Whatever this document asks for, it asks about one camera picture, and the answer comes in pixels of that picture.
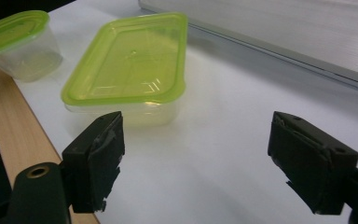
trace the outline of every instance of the wooden edge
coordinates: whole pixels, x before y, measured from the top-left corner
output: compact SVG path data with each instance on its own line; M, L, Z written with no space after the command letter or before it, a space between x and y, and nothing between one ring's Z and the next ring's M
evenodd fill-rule
M40 162L60 163L30 106L13 79L0 70L0 152L11 186L22 170ZM74 214L72 223L99 223L94 214Z

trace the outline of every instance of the white surface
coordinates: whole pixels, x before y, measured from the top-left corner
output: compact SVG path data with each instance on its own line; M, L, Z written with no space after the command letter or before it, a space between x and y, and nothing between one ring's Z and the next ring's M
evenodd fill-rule
M66 79L99 28L142 15L136 1L77 0L50 13L61 67L17 82L58 152L94 119L67 111ZM295 114L358 151L358 90L189 29L186 92L169 125L126 129L126 155L102 223L343 224L311 213L267 155L272 113Z
M358 86L358 1L139 0L155 11L185 12L202 28L338 74Z

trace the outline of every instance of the plastic container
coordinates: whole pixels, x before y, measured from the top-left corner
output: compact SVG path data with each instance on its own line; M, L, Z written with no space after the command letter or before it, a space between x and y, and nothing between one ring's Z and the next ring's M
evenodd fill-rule
M126 126L164 124L185 90L187 17L162 13L111 21L62 89L73 112L120 110Z
M48 22L48 13L38 10L0 20L0 69L34 81L57 68L62 56Z

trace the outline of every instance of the lime green lid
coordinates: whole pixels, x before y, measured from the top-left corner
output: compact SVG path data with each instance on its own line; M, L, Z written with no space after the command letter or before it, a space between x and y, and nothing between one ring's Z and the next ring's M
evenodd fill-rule
M0 51L28 42L40 35L48 24L47 12L24 11L0 20Z
M62 89L67 105L176 100L185 90L187 17L162 13L111 21Z

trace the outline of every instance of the clear plastic tub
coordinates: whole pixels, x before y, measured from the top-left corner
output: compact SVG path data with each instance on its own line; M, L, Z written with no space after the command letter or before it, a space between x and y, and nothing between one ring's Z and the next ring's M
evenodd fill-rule
M0 69L22 81L34 81L62 61L48 13L24 11L0 20Z
M185 90L186 39L187 17L181 13L107 23L62 89L66 108L120 110L126 126L171 121Z

